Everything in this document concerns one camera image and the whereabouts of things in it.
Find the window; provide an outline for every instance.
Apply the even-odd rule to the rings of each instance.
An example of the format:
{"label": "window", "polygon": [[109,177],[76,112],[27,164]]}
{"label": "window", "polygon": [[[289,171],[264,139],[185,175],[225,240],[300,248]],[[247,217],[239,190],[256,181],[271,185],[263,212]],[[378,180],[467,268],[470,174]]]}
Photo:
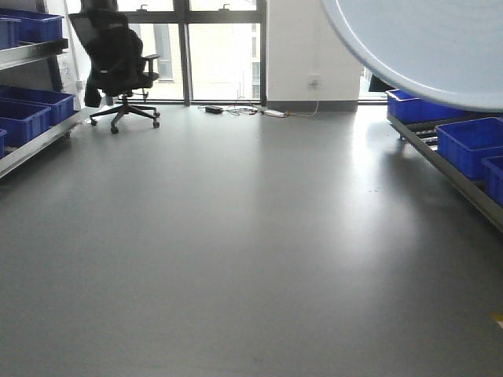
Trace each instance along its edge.
{"label": "window", "polygon": [[250,24],[189,25],[194,100],[250,98],[253,46],[243,43],[250,34]]}
{"label": "window", "polygon": [[224,4],[229,10],[257,10],[256,0],[190,0],[190,10],[220,10]]}
{"label": "window", "polygon": [[183,100],[181,51],[177,24],[129,24],[143,41],[143,56],[159,54],[154,71],[159,80],[148,89],[151,100]]}
{"label": "window", "polygon": [[251,63],[251,80],[253,81],[253,84],[260,84],[260,63],[257,61],[254,61]]}
{"label": "window", "polygon": [[253,86],[253,92],[251,94],[252,100],[258,100],[260,98],[260,85]]}
{"label": "window", "polygon": [[[156,53],[150,99],[265,101],[266,0],[118,0],[131,28]],[[138,11],[142,4],[144,10]],[[220,10],[224,4],[226,10]]]}
{"label": "window", "polygon": [[257,37],[251,37],[251,57],[257,57]]}
{"label": "window", "polygon": [[156,52],[160,55],[160,58],[157,61],[157,67],[159,68],[159,80],[173,80],[169,27],[163,24],[154,24],[154,38],[156,40]]}
{"label": "window", "polygon": [[148,11],[172,11],[173,0],[118,0],[117,5],[121,12],[134,12],[143,8]]}

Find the white wall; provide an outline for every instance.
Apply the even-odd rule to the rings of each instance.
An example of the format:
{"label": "white wall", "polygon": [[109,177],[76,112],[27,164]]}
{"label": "white wall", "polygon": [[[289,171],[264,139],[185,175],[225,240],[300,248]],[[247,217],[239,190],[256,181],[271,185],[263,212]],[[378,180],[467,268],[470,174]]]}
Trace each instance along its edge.
{"label": "white wall", "polygon": [[[332,30],[318,0],[269,0],[268,101],[356,101],[362,65]],[[311,73],[320,86],[310,90]]]}

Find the glass window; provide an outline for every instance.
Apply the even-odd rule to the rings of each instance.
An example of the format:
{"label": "glass window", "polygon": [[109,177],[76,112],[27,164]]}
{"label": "glass window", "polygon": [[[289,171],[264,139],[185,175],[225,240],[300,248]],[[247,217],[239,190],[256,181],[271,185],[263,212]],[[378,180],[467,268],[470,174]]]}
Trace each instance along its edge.
{"label": "glass window", "polygon": [[251,25],[190,24],[189,34],[194,100],[253,98]]}
{"label": "glass window", "polygon": [[173,0],[118,0],[119,10],[123,12],[133,12],[143,8],[148,11],[166,12],[173,10]]}
{"label": "glass window", "polygon": [[257,57],[257,37],[251,37],[251,57]]}
{"label": "glass window", "polygon": [[191,10],[257,10],[256,0],[190,0]]}
{"label": "glass window", "polygon": [[143,41],[143,56],[157,53],[154,72],[159,80],[149,91],[149,100],[183,99],[183,80],[177,24],[130,24]]}
{"label": "glass window", "polygon": [[260,85],[253,85],[253,94],[251,95],[252,100],[260,99]]}

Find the blue plastic bin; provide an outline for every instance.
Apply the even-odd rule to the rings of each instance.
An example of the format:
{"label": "blue plastic bin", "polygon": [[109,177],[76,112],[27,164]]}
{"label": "blue plastic bin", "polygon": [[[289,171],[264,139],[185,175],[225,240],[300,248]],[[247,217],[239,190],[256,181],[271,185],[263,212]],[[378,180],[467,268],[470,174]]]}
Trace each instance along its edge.
{"label": "blue plastic bin", "polygon": [[484,179],[482,159],[503,155],[503,120],[483,118],[437,127],[439,154],[473,181]]}
{"label": "blue plastic bin", "polygon": [[0,100],[0,128],[7,131],[5,144],[20,147],[47,129],[50,108]]}
{"label": "blue plastic bin", "polygon": [[486,193],[503,206],[503,156],[483,159],[482,164],[486,167]]}
{"label": "blue plastic bin", "polygon": [[395,118],[404,123],[459,118],[467,114],[465,110],[433,104],[411,96],[401,90],[388,90],[386,94],[387,110]]}
{"label": "blue plastic bin", "polygon": [[0,159],[2,159],[3,156],[6,155],[5,143],[3,141],[3,139],[5,138],[6,135],[7,135],[7,131],[0,129]]}
{"label": "blue plastic bin", "polygon": [[0,86],[0,99],[49,106],[51,108],[50,126],[56,126],[73,115],[74,98],[73,94]]}
{"label": "blue plastic bin", "polygon": [[63,17],[48,13],[0,8],[0,14],[19,19],[19,39],[25,42],[50,42],[63,38]]}
{"label": "blue plastic bin", "polygon": [[19,46],[20,20],[0,16],[0,49],[12,49]]}

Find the white disc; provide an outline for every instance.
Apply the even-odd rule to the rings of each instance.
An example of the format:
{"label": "white disc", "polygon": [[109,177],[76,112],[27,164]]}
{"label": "white disc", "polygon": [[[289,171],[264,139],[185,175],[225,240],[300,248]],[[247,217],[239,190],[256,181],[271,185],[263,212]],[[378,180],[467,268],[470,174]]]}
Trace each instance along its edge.
{"label": "white disc", "polygon": [[418,97],[503,110],[503,0],[322,0],[371,71]]}

